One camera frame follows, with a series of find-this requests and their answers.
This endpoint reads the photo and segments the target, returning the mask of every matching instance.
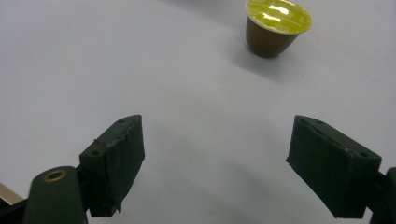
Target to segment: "screw hole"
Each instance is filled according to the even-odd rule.
[[[99,156],[99,155],[100,155],[100,153],[99,153],[99,151],[98,151],[98,150],[95,150],[95,151],[93,151],[93,152],[92,152],[92,155],[93,155],[93,156]]]
[[[67,175],[67,172],[64,170],[53,171],[53,172],[47,174],[46,176],[44,176],[44,181],[45,182],[58,181],[58,180],[64,178],[66,175]]]

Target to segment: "white surface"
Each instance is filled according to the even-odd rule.
[[[245,1],[1,1],[0,181],[30,181],[115,120],[143,116],[147,158],[113,218],[90,223],[334,219],[285,162],[296,114],[396,165],[396,2],[300,0],[311,29],[251,54]]]

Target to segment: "white table surface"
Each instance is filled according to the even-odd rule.
[[[90,223],[333,224],[285,159],[294,116],[396,166],[396,2],[299,0],[311,29],[253,55],[245,1],[0,1],[0,181],[22,197],[117,119],[147,157],[113,218]]]

